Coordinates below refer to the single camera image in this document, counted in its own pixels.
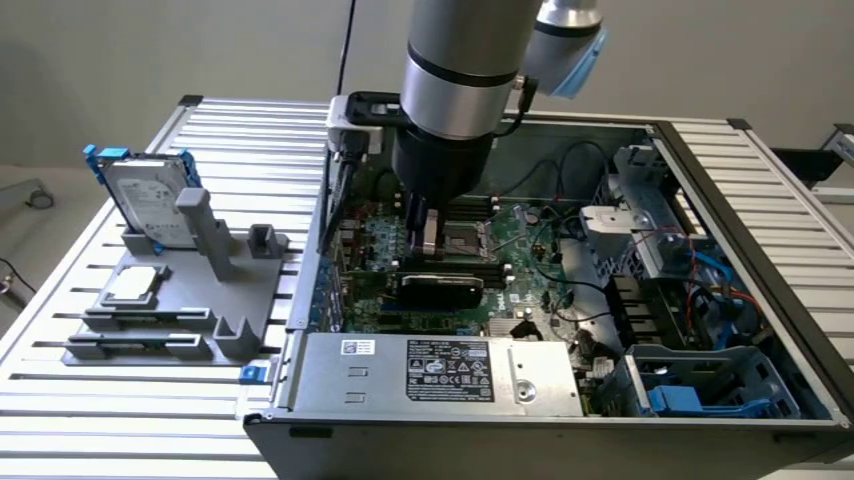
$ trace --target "gray wall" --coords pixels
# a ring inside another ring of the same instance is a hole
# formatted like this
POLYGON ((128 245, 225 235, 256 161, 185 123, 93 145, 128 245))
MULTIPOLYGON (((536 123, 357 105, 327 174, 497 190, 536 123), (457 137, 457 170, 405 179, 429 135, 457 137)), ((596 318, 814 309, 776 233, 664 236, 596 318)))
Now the gray wall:
MULTIPOLYGON (((88 142, 142 147, 184 93, 324 100, 347 3, 0 0, 0 163, 78 165, 88 142)), ((397 89, 411 5, 359 0, 348 90, 397 89)), ((800 147, 854 121, 850 0, 600 5, 611 37, 591 81, 535 108, 740 116, 800 147)))

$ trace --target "aluminum profile table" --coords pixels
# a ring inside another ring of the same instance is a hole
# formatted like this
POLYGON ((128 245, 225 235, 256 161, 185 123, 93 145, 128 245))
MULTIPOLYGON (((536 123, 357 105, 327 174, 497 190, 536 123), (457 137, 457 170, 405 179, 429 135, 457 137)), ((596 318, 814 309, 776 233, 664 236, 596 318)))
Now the aluminum profile table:
MULTIPOLYGON (((320 104, 205 98, 176 109, 148 148, 192 149, 216 215, 232 228, 272 223, 292 239, 259 364, 284 340, 301 259, 296 250, 320 184, 324 118, 320 104)), ((851 261, 840 234, 823 229, 832 218, 810 214, 811 202, 799 197, 762 143, 723 121, 671 121, 814 314, 848 308, 827 305, 820 292, 831 287, 826 279, 836 277, 814 270, 852 278, 838 263, 851 261), (792 240, 779 232, 791 232, 792 240), (799 258, 838 262, 816 267, 799 258)), ((66 367, 60 361, 58 342, 76 332, 78 315, 124 252, 120 224, 108 202, 0 341, 0 478, 275 478, 236 421, 265 404, 271 389, 240 386, 236 367, 66 367)), ((854 288, 854 281, 842 285, 854 288)), ((854 323, 844 316, 816 319, 851 361, 854 323)), ((854 475, 854 459, 822 467, 802 465, 768 478, 854 475)))

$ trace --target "metal panel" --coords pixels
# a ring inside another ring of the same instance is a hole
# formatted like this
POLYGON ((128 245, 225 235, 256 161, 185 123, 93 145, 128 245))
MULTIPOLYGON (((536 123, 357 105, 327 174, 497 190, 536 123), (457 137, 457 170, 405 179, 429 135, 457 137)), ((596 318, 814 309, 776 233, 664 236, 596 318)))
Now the metal panel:
POLYGON ((692 125, 675 128, 836 350, 854 364, 854 322, 844 321, 854 318, 850 234, 752 132, 715 126, 706 136, 726 141, 712 145, 692 125))

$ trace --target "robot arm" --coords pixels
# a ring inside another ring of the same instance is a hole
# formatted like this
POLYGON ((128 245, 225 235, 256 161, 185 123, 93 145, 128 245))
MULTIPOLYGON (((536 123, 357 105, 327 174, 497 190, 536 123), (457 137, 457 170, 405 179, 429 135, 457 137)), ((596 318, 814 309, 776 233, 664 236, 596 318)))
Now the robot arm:
POLYGON ((595 7, 595 0, 415 2, 392 154, 415 256, 441 258, 441 212, 480 182, 513 87, 536 77, 529 85, 549 95, 580 88, 604 41, 595 7))

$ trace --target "black bracket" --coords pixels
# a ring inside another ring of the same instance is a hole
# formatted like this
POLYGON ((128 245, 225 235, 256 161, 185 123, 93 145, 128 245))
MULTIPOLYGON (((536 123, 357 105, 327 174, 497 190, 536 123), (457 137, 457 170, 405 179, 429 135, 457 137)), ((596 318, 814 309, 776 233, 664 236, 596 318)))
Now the black bracket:
POLYGON ((409 117, 400 108, 400 94, 389 92, 353 92, 344 109, 347 121, 372 127, 408 127, 409 117))

